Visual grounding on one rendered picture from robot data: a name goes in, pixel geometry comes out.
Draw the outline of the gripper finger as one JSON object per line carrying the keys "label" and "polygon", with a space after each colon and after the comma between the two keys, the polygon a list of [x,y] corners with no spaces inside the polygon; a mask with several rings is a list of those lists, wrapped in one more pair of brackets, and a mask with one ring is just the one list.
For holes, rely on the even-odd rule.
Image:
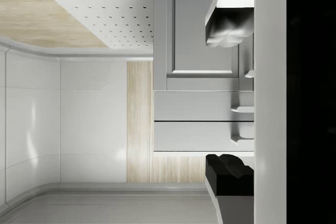
{"label": "gripper finger", "polygon": [[208,47],[230,48],[254,32],[254,0],[213,0],[205,17]]}
{"label": "gripper finger", "polygon": [[208,154],[205,185],[218,224],[254,224],[254,170],[239,157]]}

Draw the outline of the white cabinet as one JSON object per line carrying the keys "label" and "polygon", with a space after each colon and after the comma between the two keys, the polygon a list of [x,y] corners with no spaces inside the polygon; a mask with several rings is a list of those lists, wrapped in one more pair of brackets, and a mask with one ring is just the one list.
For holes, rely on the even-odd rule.
{"label": "white cabinet", "polygon": [[209,47],[212,1],[153,1],[156,155],[254,154],[254,39]]}

